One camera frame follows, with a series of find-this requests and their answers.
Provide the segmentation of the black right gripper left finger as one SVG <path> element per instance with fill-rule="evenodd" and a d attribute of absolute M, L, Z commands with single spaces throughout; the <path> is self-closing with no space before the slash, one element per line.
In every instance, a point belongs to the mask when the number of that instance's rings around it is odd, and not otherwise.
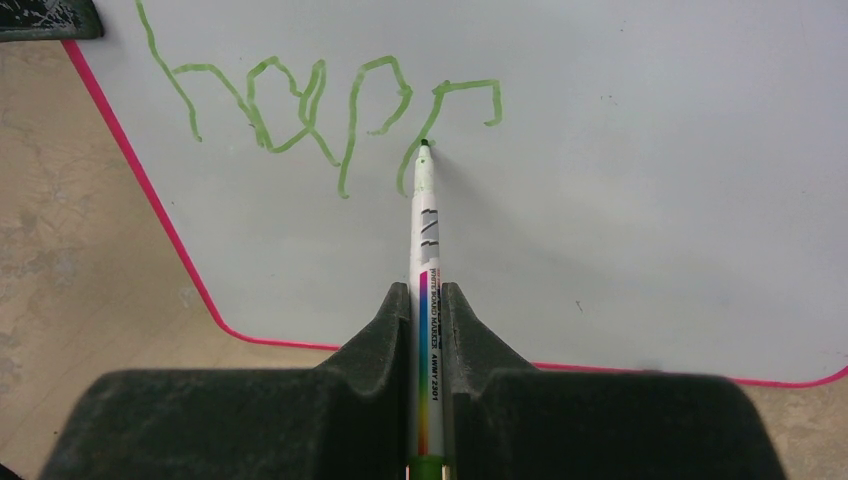
<path fill-rule="evenodd" d="M 401 479 L 410 299 L 309 369 L 135 369 L 80 397 L 45 479 Z"/>

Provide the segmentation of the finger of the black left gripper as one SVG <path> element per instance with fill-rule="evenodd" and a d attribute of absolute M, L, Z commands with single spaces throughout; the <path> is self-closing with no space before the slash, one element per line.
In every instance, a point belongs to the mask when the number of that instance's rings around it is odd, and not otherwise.
<path fill-rule="evenodd" d="M 104 36 L 92 0 L 1 0 L 1 42 Z"/>

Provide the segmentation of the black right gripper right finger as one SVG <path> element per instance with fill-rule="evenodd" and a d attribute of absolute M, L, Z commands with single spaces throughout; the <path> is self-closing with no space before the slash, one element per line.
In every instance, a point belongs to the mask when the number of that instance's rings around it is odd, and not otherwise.
<path fill-rule="evenodd" d="M 744 391 L 717 376 L 536 368 L 442 288 L 455 479 L 781 479 Z"/>

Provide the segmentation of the white marker pen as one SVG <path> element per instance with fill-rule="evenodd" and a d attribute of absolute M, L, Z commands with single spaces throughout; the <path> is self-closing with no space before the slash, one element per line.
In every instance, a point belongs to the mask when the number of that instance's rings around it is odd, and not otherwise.
<path fill-rule="evenodd" d="M 408 477 L 441 479 L 445 465 L 441 270 L 435 162 L 430 144 L 413 146 L 409 294 L 411 407 Z"/>

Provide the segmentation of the pink framed whiteboard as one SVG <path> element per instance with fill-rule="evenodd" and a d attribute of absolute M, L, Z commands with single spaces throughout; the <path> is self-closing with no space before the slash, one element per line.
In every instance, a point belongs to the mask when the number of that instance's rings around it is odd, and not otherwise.
<path fill-rule="evenodd" d="M 215 322 L 328 348 L 441 268 L 545 367 L 847 372 L 843 1 L 101 1 L 66 49 Z"/>

